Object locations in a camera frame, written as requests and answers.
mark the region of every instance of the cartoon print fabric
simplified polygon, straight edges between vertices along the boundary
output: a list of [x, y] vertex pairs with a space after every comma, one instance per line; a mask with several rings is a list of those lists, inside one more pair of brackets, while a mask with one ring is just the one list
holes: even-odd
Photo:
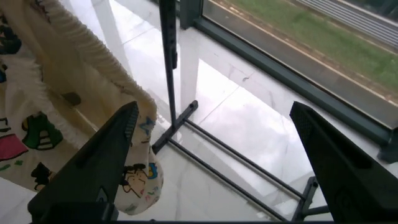
[[[78, 103], [63, 97], [70, 93]], [[163, 185], [150, 147], [153, 99], [57, 0], [0, 1], [0, 177], [42, 190], [132, 101], [139, 119], [115, 200], [130, 215], [155, 204]]]

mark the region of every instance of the floor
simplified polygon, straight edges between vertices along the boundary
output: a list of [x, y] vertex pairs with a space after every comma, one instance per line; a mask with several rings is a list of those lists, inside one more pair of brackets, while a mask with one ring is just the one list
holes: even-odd
[[[170, 125], [162, 54], [159, 12], [147, 0], [62, 0], [119, 59], [158, 105], [152, 140]], [[330, 123], [369, 155], [378, 148], [350, 128], [298, 96], [270, 76], [195, 29], [178, 30], [178, 68], [175, 94], [178, 112], [194, 99], [199, 102], [191, 120], [299, 191], [313, 175], [298, 134], [289, 118], [294, 101], [315, 108]], [[223, 150], [183, 127], [174, 136], [242, 188], [285, 218], [294, 213], [297, 200]], [[171, 146], [158, 153], [165, 172], [162, 197], [136, 216], [121, 213], [120, 220], [268, 220], [261, 209], [187, 159]], [[398, 164], [383, 166], [398, 176]], [[28, 223], [26, 205], [33, 192], [0, 179], [0, 223]], [[320, 190], [312, 207], [325, 205]], [[331, 215], [306, 220], [331, 220]]]

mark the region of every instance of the grass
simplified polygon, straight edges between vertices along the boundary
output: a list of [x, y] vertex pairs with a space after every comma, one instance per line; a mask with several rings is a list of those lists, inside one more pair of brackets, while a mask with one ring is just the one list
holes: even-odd
[[283, 0], [229, 0], [290, 38], [398, 93], [398, 56]]

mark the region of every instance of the blue star print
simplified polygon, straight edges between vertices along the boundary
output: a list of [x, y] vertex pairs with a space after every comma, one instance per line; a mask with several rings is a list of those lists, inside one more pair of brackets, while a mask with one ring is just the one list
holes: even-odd
[[145, 133], [146, 133], [147, 136], [148, 136], [148, 135], [149, 135], [150, 127], [151, 127], [152, 125], [155, 125], [155, 123], [154, 123], [150, 118], [147, 117], [147, 121], [146, 121], [145, 123], [140, 124], [139, 127], [140, 127], [142, 130], [144, 130]]

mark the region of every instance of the road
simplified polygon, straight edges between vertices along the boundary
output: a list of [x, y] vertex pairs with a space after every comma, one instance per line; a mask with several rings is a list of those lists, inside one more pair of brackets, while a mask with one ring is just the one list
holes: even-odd
[[232, 30], [236, 35], [304, 74], [315, 83], [338, 94], [340, 98], [359, 110], [365, 111], [390, 128], [398, 127], [398, 107], [215, 4], [207, 2], [203, 6], [203, 12], [212, 21]]

